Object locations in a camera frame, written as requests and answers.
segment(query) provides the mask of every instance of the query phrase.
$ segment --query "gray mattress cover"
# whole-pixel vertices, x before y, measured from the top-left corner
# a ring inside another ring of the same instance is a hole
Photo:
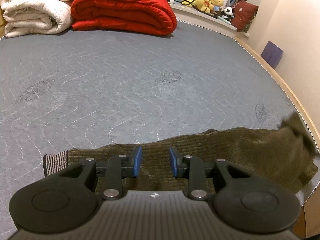
[[[187,23],[167,37],[67,31],[1,39],[0,52],[0,239],[15,231],[12,194],[44,176],[45,154],[209,128],[277,129],[295,111],[236,41]],[[297,194],[301,203],[319,177]]]

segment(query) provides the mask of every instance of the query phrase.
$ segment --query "white wall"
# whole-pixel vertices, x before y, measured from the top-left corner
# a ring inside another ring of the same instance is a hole
[[[261,0],[259,10],[247,43],[258,54],[269,40],[284,51],[276,71],[320,130],[320,0]]]

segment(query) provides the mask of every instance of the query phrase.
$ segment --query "folded red blanket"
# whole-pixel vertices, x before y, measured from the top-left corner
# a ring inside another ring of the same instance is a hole
[[[168,35],[177,19],[166,0],[74,0],[74,30],[114,29]]]

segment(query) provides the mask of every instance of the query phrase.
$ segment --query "dark red cushion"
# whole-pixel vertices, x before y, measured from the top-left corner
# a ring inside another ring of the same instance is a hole
[[[240,32],[254,18],[254,14],[257,13],[259,6],[246,1],[239,1],[233,8],[235,9],[235,17],[231,20],[231,24],[237,28],[237,32]]]
[[[74,30],[115,29],[168,35],[177,19],[166,0],[74,0]]]

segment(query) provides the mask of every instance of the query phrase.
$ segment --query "purple box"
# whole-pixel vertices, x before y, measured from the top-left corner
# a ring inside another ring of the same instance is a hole
[[[283,51],[278,46],[273,44],[271,41],[268,41],[266,47],[261,53],[261,57],[268,62],[273,69],[275,69],[281,60],[282,54]]]

